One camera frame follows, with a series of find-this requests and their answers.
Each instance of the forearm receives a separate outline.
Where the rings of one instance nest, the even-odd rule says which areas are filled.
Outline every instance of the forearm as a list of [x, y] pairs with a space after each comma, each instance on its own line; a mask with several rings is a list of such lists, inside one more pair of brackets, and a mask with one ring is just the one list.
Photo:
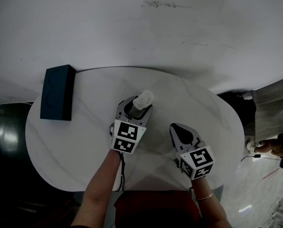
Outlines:
[[[212, 192], [204, 177], [193, 180], [191, 183], [198, 200], [208, 197]], [[227, 222], [226, 213], [214, 194], [208, 199], [198, 201], [198, 205], [201, 214], [207, 223], [216, 223], [221, 220]]]
[[85, 190], [84, 198], [92, 200], [94, 203], [108, 203], [119, 165], [119, 153], [110, 150], [104, 162], [89, 182]]
[[110, 195], [120, 164], [119, 153], [110, 150], [87, 186], [82, 205], [72, 226], [102, 228]]

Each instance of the dark blue box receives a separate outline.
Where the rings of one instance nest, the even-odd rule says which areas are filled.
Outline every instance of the dark blue box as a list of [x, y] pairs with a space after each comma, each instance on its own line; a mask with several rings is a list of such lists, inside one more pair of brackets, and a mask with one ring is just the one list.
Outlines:
[[75, 73], [70, 65], [47, 69], [41, 97], [41, 119], [71, 120]]

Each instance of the white oval table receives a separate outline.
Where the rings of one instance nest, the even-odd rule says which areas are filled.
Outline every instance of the white oval table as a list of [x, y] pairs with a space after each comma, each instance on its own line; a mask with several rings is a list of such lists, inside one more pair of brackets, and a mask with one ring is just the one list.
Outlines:
[[[244, 150], [244, 132], [236, 112], [205, 88], [160, 71], [108, 67], [75, 76], [72, 121], [40, 119], [41, 96], [26, 123], [31, 161], [50, 185], [84, 191], [107, 152], [117, 105], [148, 89], [154, 94], [147, 131], [133, 155], [125, 154], [126, 190], [187, 190], [188, 177], [173, 162], [169, 125], [181, 123], [198, 131], [210, 145], [216, 164], [207, 175], [212, 189], [236, 171]], [[120, 182], [120, 169], [113, 190]]]

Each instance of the dark floor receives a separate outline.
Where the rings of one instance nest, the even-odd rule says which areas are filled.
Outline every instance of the dark floor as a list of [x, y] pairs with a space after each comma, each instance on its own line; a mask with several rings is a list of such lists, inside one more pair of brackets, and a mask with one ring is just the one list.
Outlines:
[[55, 219], [76, 205], [73, 193], [47, 184], [29, 158], [25, 124], [30, 107], [0, 105], [0, 227], [37, 227], [49, 213], [55, 217], [48, 222], [57, 227]]

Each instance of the black wire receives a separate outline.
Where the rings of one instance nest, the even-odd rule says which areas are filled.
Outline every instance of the black wire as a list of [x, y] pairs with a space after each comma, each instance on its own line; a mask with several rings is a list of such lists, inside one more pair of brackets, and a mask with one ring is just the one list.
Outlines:
[[276, 160], [276, 161], [281, 160], [281, 159], [273, 159], [273, 158], [266, 158], [266, 157], [261, 157], [261, 158], [268, 159], [268, 160]]
[[126, 182], [126, 179], [124, 177], [124, 166], [125, 166], [126, 163], [124, 162], [123, 153], [121, 153], [121, 152], [118, 152], [118, 153], [119, 153], [119, 156], [120, 156], [121, 162], [122, 162], [122, 172], [121, 172], [121, 183], [119, 185], [118, 190], [116, 190], [116, 191], [118, 192], [120, 189], [122, 189], [122, 191], [124, 192], [124, 184]]
[[193, 187], [190, 187], [190, 188], [189, 188], [190, 197], [192, 197], [192, 190], [193, 190]]

